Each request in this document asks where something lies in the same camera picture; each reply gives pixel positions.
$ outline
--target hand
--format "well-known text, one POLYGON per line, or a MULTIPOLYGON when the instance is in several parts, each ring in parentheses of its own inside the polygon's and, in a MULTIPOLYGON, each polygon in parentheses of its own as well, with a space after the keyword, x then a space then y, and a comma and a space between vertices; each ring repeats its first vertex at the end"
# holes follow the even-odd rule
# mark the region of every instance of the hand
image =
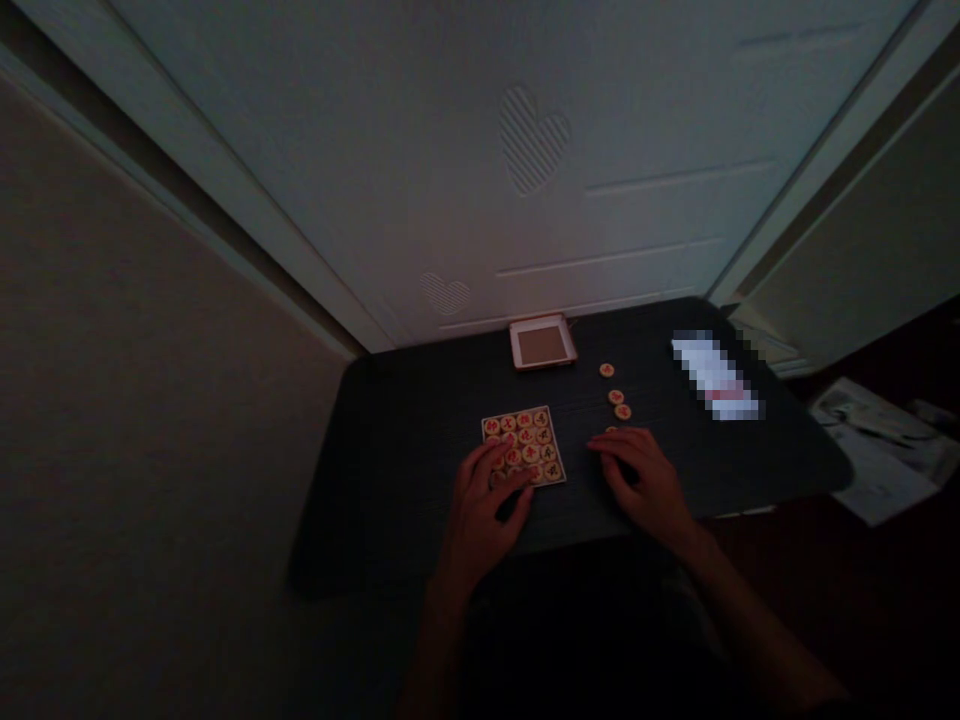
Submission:
POLYGON ((649 430, 620 428, 597 435, 587 447, 600 453, 603 476, 635 525, 678 555, 696 544, 700 525, 687 509, 677 471, 649 430), (617 459, 637 471, 639 483, 627 484, 617 459))
POLYGON ((530 514, 532 473, 524 470, 490 489, 490 471, 507 454, 506 443, 478 447, 460 464, 453 491, 453 507, 440 550, 440 562, 431 583, 443 602, 466 605, 477 583, 503 560, 516 544, 530 514), (524 488, 506 522, 496 513, 504 500, 524 488))

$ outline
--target door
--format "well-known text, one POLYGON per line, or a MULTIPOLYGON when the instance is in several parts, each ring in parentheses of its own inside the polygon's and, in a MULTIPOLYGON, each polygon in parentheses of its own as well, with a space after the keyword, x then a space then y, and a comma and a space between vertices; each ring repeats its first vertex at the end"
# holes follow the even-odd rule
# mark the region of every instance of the door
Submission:
POLYGON ((704 294, 913 3, 112 4, 403 345, 704 294))

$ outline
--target table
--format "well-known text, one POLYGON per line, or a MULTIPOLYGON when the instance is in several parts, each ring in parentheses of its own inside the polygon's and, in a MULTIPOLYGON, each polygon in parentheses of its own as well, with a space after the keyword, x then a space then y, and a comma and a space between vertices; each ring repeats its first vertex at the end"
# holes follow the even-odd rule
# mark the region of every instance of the table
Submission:
POLYGON ((617 425, 649 427, 697 517, 845 487, 852 469, 825 431, 709 303, 683 298, 571 320, 574 365, 518 373, 506 330, 369 355, 345 373, 290 565, 294 588, 328 597, 426 576, 453 478, 481 443, 480 419, 549 405, 569 480, 538 489, 515 553, 632 528, 585 443, 617 425), (674 360, 675 330, 711 330, 766 403, 759 421, 717 422, 674 360), (600 376, 603 362, 616 367, 600 376))

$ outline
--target person's right hand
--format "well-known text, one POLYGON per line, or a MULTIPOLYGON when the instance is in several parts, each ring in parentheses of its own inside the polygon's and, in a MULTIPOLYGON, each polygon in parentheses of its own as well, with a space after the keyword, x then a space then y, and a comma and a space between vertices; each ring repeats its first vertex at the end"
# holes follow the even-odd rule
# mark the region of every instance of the person's right hand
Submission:
POLYGON ((634 524, 677 554, 696 544, 700 525, 687 509, 677 471, 649 430, 620 428, 597 435, 587 447, 600 453, 603 476, 634 524), (640 482, 628 484, 617 459, 636 470, 640 482))

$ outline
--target striped heart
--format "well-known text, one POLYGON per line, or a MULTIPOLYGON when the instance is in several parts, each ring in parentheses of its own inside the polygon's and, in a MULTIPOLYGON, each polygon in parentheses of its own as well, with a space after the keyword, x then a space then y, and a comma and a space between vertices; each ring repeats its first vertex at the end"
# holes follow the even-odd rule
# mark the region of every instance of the striped heart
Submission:
POLYGON ((526 197, 557 172, 570 140, 570 123, 559 113, 538 120, 533 93, 515 85, 500 99, 500 140, 513 186, 526 197))
POLYGON ((470 288, 459 280, 446 282, 439 275, 424 273, 420 276, 420 289, 427 300, 441 315, 456 315, 470 302, 470 288))

